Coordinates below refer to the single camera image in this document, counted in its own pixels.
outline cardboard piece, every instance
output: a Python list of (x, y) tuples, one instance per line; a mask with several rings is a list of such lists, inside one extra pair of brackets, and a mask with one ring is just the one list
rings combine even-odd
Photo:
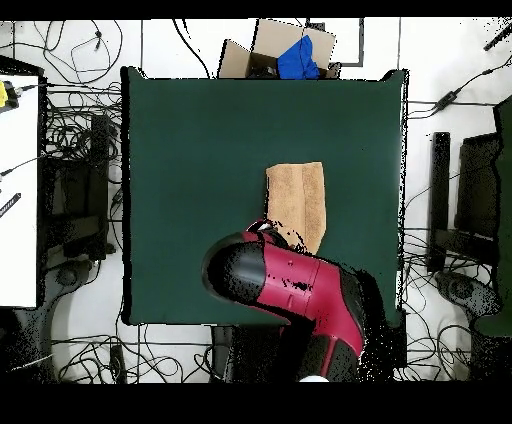
[(272, 19), (258, 19), (250, 51), (232, 40), (224, 40), (217, 77), (247, 78), (253, 67), (276, 68), (279, 56), (306, 35), (313, 43), (312, 59), (318, 66), (320, 78), (333, 78), (333, 74), (328, 73), (335, 42), (333, 34)]

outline white table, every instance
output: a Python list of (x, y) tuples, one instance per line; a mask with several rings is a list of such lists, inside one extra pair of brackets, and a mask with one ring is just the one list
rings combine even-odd
[[(5, 76), (14, 87), (37, 84), (35, 76)], [(19, 107), (0, 114), (0, 172), (39, 155), (38, 90), (21, 96)], [(21, 199), (0, 218), (0, 306), (36, 306), (37, 162), (6, 175), (0, 182), (0, 208), (16, 193)]]

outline blue cloth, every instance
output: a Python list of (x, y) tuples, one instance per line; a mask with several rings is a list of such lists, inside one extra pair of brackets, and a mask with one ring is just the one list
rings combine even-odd
[(318, 79), (320, 71), (311, 59), (313, 43), (309, 35), (302, 37), (277, 59), (281, 79)]

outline dark green table surface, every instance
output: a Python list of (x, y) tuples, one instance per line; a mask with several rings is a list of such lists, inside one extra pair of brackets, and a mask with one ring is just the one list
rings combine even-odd
[(318, 255), (375, 276), (396, 323), (403, 83), (403, 72), (378, 82), (151, 80), (128, 68), (130, 323), (276, 322), (211, 297), (201, 262), (262, 217), (267, 167), (312, 161), (326, 191)]

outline yellow device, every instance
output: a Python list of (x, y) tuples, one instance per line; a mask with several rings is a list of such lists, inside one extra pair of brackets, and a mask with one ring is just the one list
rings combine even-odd
[(0, 113), (19, 106), (18, 93), (10, 81), (0, 81)]
[(7, 90), (5, 89), (5, 85), (3, 81), (0, 81), (0, 107), (4, 107), (7, 102)]

